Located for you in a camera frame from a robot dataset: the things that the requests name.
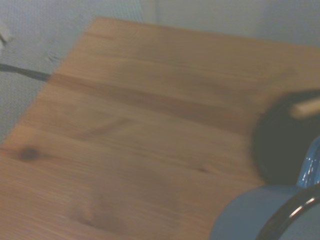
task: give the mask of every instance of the black object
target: black object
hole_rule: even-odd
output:
[[[295,185],[312,141],[320,135],[320,114],[296,119],[290,108],[320,97],[320,90],[290,93],[272,106],[253,133],[252,155],[268,184]]]
[[[44,72],[33,71],[33,70],[24,69],[24,68],[2,64],[2,63],[0,63],[0,72],[16,73],[16,74],[24,75],[28,78],[32,78],[32,79],[43,81],[43,82],[46,82],[51,76],[50,74],[47,74]]]
[[[320,204],[320,183],[301,190],[266,222],[256,240],[279,240],[297,218]]]

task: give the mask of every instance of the wooden handle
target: wooden handle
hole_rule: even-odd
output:
[[[320,97],[293,105],[289,113],[295,119],[304,119],[320,114]]]

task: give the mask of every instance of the gray fabric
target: gray fabric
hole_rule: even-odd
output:
[[[141,22],[140,0],[0,0],[0,18],[14,35],[0,63],[52,74],[95,16]],[[44,82],[0,72],[0,142]]]

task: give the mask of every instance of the dark stripe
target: dark stripe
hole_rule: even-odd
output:
[[[46,82],[51,76],[48,73],[33,71],[7,64],[0,64],[0,72],[16,73],[42,82]]]
[[[279,240],[303,213],[320,203],[320,183],[301,190],[267,221],[256,240]]]
[[[5,39],[2,37],[2,35],[0,34],[0,42],[5,45],[6,44],[6,41]]]
[[[256,118],[254,113],[248,111],[235,111],[59,73],[55,73],[50,81],[52,85],[99,97],[106,101],[118,102],[152,112],[156,111],[245,136],[250,132],[253,120]]]

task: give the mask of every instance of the blue mug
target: blue mug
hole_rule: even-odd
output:
[[[319,240],[319,164],[317,137],[296,185],[263,186],[238,196],[217,218],[209,240]]]

